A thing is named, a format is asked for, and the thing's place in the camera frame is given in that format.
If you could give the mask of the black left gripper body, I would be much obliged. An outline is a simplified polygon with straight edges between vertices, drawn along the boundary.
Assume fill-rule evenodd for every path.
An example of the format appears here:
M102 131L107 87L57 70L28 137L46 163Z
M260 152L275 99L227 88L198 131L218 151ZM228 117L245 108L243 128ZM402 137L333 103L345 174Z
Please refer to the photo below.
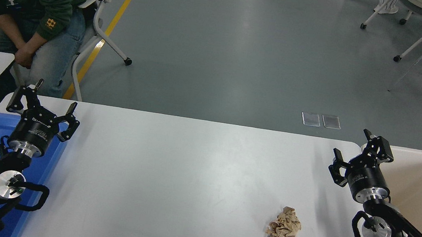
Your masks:
M17 147L26 142L37 151L45 152L54 136L59 132L59 123L54 121L57 115L46 108L30 108L21 114L19 123L8 138L8 146Z

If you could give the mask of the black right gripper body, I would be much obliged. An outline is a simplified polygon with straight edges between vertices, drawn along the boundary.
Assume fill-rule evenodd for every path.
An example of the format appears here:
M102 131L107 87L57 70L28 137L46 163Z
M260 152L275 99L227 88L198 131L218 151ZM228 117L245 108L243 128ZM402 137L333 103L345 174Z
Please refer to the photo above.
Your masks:
M350 160L350 165L350 168L346 169L345 177L356 202L364 203L374 198L389 197L390 191L377 160L357 156Z

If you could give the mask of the person's left hand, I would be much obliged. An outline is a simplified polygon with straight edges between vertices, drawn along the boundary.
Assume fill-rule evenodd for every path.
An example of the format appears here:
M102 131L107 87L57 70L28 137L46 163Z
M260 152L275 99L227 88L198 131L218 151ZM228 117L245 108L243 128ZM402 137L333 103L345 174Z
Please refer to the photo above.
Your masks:
M25 42L21 44L15 44L15 46L17 47L17 52L15 54L15 62L18 65L27 68L27 70L31 69L34 55L39 49L39 47L32 43Z

